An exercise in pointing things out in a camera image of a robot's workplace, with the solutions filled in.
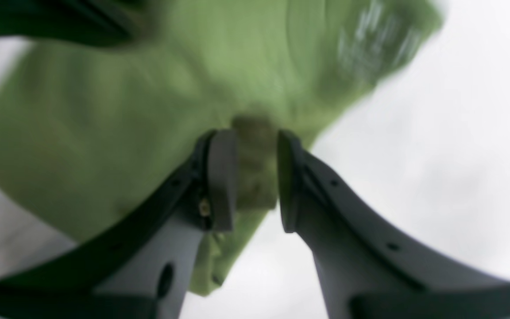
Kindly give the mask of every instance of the green cloth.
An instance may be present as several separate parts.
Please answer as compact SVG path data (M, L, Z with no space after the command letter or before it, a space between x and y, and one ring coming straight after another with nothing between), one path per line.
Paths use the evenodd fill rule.
M0 189L85 242L209 129L239 132L236 229L207 234L190 291L220 287L277 202L277 128L309 148L441 25L428 0L172 0L153 40L38 41L0 89Z

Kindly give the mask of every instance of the green towel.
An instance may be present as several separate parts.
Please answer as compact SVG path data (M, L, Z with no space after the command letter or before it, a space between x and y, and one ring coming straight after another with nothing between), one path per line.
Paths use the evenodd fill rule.
M277 202L278 128L309 148L441 26L429 0L172 0L139 45L40 40L0 89L0 189L78 242L119 222L209 129L239 133L235 232L190 291L223 284Z

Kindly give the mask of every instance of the white background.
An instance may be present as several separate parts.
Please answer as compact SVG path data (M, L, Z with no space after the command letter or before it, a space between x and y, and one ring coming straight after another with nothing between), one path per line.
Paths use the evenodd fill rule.
M450 0L445 27L313 153L426 244L510 279L510 0ZM0 76L20 50L0 40ZM0 194L0 274L69 247ZM269 214L224 287L182 319L326 319L312 255Z

